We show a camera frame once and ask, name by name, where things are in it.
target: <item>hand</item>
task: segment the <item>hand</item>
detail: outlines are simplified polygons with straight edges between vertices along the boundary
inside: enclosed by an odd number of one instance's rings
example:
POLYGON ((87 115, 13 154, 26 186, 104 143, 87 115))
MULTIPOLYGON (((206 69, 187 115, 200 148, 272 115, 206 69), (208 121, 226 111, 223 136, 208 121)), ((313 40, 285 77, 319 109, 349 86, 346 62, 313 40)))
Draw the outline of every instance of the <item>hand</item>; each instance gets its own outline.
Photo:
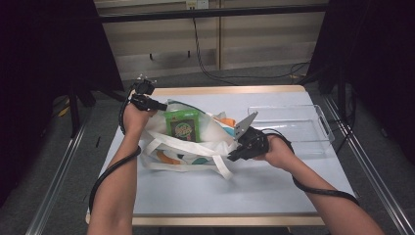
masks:
POLYGON ((265 160, 274 167, 290 171, 294 164, 299 160, 291 151, 287 144, 275 135, 268 136, 268 153, 255 157, 255 160, 265 160))
POLYGON ((147 124, 150 117, 156 114, 157 111, 140 111, 133 104, 128 104, 125 107, 123 124, 125 134, 140 134, 147 124))

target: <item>person's right hand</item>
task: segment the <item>person's right hand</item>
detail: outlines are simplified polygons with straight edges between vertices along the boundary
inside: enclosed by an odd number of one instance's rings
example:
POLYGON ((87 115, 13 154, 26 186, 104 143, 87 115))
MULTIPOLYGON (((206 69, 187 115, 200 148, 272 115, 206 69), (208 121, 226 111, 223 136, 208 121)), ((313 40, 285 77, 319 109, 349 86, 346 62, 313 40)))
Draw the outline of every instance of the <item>person's right hand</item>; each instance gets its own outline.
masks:
POLYGON ((287 144, 275 135, 268 136, 268 153, 254 158, 255 160, 265 160, 271 165, 290 171, 293 164, 299 160, 291 151, 287 144))

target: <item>plastic bin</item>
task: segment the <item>plastic bin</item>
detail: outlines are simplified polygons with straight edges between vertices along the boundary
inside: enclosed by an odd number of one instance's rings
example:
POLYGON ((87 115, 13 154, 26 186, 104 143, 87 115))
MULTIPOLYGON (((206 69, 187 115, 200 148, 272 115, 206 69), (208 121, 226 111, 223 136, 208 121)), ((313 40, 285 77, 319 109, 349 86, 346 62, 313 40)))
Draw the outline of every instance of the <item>plastic bin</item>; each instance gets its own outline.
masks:
POLYGON ((292 142, 302 159, 325 158, 335 137, 319 106, 249 107, 258 112, 252 127, 275 129, 292 142))

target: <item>person's right arm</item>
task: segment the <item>person's right arm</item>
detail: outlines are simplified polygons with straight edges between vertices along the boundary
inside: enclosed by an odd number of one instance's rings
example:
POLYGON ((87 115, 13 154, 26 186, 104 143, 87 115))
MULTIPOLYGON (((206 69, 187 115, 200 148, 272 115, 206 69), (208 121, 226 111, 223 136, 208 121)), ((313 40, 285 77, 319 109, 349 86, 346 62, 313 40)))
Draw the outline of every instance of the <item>person's right arm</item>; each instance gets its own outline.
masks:
MULTIPOLYGON (((270 150, 257 160, 266 160, 271 165, 289 172, 298 182, 310 188, 336 190, 302 160, 300 160, 283 140, 276 136, 268 137, 270 150)), ((331 234, 384 234, 379 225, 354 202, 332 196, 306 193, 317 209, 331 234)))

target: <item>white tote bag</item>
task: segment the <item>white tote bag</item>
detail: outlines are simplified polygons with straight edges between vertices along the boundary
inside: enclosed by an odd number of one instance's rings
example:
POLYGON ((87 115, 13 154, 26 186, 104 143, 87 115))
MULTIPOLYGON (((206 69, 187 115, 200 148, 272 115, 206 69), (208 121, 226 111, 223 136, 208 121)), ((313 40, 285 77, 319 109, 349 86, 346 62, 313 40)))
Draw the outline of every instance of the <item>white tote bag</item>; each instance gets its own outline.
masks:
POLYGON ((199 132, 201 142, 184 141, 167 135, 163 112, 158 111, 149 119, 146 132, 151 136, 150 143, 141 155, 144 166, 150 169, 193 171, 212 169, 224 178, 232 177, 223 159, 237 148, 237 142, 211 116, 190 105, 168 100, 167 112, 180 110, 199 111, 199 132), (168 159, 167 164, 161 159, 168 159))

